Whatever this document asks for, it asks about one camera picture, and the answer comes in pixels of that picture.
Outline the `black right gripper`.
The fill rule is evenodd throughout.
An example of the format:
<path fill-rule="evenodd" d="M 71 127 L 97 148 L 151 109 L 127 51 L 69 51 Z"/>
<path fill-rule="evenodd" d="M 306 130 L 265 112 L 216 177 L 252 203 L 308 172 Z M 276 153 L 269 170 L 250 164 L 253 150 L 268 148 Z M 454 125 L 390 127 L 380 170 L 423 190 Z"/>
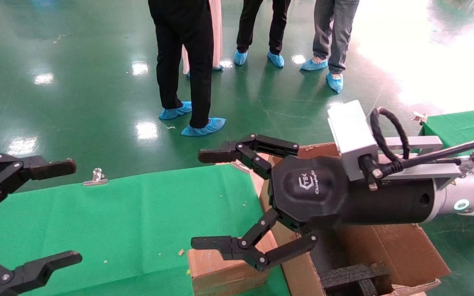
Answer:
<path fill-rule="evenodd" d="M 264 180 L 270 180 L 269 209 L 242 237 L 193 237 L 195 250 L 217 250 L 224 260 L 243 260 L 266 271 L 312 250 L 318 238 L 305 234 L 267 252 L 258 242 L 277 221 L 292 231 L 322 230 L 339 225 L 417 224 L 426 221 L 435 201 L 431 179 L 384 180 L 371 191 L 365 180 L 350 181 L 339 157 L 295 157 L 299 144 L 260 134 L 225 141 L 216 149 L 201 149 L 201 163 L 239 160 Z M 282 158 L 277 164 L 258 154 Z"/>

